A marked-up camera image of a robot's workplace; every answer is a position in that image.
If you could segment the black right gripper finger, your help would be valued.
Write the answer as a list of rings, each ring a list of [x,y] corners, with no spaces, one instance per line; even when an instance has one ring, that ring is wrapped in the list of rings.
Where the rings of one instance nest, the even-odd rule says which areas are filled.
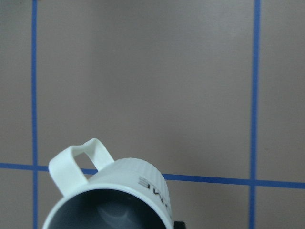
[[[186,229],[186,224],[184,221],[175,221],[173,228],[174,229]]]

